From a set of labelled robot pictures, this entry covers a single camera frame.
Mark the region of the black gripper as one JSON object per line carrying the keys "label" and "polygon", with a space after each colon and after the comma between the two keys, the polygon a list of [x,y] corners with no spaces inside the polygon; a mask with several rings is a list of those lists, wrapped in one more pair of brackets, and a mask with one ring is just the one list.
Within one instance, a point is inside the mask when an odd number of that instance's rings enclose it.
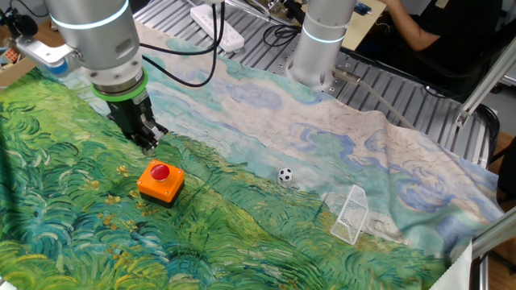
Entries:
{"label": "black gripper", "polygon": [[145,155],[153,155],[160,140],[168,133],[162,125],[151,121],[151,102],[147,93],[118,102],[107,102],[109,119],[114,121],[123,135],[130,139]]}

